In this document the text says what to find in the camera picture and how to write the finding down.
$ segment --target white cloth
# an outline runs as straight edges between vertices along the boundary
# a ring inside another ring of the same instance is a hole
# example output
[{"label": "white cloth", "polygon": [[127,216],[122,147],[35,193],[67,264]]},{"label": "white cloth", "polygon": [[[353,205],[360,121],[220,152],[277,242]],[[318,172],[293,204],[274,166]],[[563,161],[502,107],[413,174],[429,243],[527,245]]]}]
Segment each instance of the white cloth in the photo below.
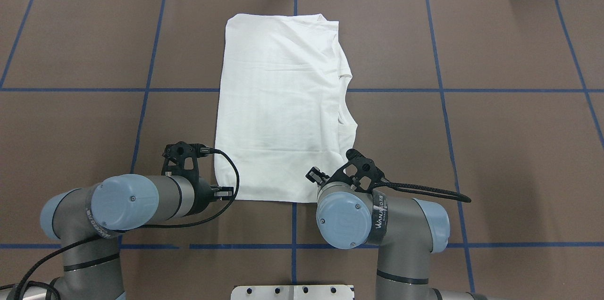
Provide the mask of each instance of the white cloth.
[{"label": "white cloth", "polygon": [[[341,167],[356,135],[338,22],[239,14],[226,27],[214,147],[239,170],[237,199],[316,202],[306,173]],[[235,186],[222,156],[214,169],[218,184]]]}]

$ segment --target gray robot arm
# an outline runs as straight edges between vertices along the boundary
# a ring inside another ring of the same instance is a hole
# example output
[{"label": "gray robot arm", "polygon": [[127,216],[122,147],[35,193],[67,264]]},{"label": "gray robot arm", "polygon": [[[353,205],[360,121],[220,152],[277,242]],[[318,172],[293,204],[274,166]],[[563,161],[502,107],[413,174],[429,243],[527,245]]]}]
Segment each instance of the gray robot arm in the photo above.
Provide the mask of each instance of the gray robot arm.
[{"label": "gray robot arm", "polygon": [[[307,178],[319,185],[317,225],[329,244],[340,249],[352,249],[363,243],[379,246],[377,300],[502,300],[431,289],[428,285],[430,254],[445,250],[451,231],[446,210],[438,203],[389,198],[372,189],[372,184],[379,185],[376,182],[389,183],[384,173],[375,167],[373,160],[356,150],[347,152],[347,157],[349,162],[331,177],[313,167]],[[357,172],[348,176],[344,169],[351,165]],[[363,177],[372,180],[367,190],[360,185]],[[407,191],[425,195],[444,192],[415,187],[423,189]],[[461,194],[459,197],[470,200]]]},{"label": "gray robot arm", "polygon": [[[115,176],[52,197],[40,216],[47,236],[60,240],[62,247],[86,238],[103,238],[63,252],[64,275],[50,283],[61,299],[125,300],[118,236],[130,229],[198,214],[212,201],[232,202],[236,196],[233,188],[210,186],[199,177],[196,158],[214,152],[218,151],[184,142],[168,145],[162,175]],[[193,169],[184,169],[186,158],[194,158]],[[0,300],[14,297],[15,288],[0,292]],[[46,289],[30,287],[23,299],[56,297]]]}]

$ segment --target mounting plate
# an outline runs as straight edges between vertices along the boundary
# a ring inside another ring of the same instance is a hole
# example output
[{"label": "mounting plate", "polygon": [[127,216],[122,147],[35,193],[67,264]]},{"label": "mounting plate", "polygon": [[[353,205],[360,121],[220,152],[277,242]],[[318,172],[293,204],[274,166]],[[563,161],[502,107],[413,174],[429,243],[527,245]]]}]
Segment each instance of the mounting plate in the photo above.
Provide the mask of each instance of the mounting plate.
[{"label": "mounting plate", "polygon": [[231,300],[354,300],[354,286],[237,286],[231,292]]}]

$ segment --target blue joint cap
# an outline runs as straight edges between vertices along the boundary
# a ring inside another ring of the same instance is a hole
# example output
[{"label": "blue joint cap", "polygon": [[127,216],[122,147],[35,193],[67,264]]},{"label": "blue joint cap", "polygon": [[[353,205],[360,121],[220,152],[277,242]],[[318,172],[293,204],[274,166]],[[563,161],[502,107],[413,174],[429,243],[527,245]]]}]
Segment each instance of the blue joint cap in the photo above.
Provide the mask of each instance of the blue joint cap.
[{"label": "blue joint cap", "polygon": [[128,231],[151,220],[159,205],[159,192],[151,180],[135,174],[114,176],[94,190],[92,216],[112,231]]},{"label": "blue joint cap", "polygon": [[366,242],[371,231],[371,212],[358,196],[337,191],[319,203],[317,225],[328,244],[351,249]]},{"label": "blue joint cap", "polygon": [[59,203],[63,201],[63,199],[70,192],[79,190],[80,188],[75,188],[74,190],[70,190],[63,194],[56,195],[52,197],[49,201],[47,201],[46,205],[43,206],[42,211],[40,213],[40,227],[44,231],[44,234],[53,240],[60,240],[57,234],[54,233],[54,229],[52,228],[52,221],[54,220],[54,212],[59,207]]},{"label": "blue joint cap", "polygon": [[430,233],[432,233],[432,253],[440,253],[449,243],[451,235],[451,223],[447,211],[436,202],[415,199],[415,202],[421,207],[426,216]]}]

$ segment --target table surface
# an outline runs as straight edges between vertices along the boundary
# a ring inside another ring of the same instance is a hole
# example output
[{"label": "table surface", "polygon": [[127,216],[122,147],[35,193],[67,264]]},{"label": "table surface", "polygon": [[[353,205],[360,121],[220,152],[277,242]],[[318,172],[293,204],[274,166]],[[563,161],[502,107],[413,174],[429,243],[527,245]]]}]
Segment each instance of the table surface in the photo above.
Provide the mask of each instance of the table surface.
[{"label": "table surface", "polygon": [[[0,6],[3,283],[56,248],[38,225],[52,196],[113,175],[157,175],[167,143],[213,144],[229,18],[321,13],[340,22],[352,68],[355,147],[392,181],[473,199],[441,202],[451,238],[432,256],[432,287],[517,300],[604,292],[604,29],[594,28],[604,1]],[[211,159],[201,171],[212,176]],[[127,233],[129,299],[219,300],[235,285],[346,283],[372,300],[377,250],[330,248],[315,210],[238,201],[203,226]],[[60,264],[51,260],[34,278],[58,276]]]}]

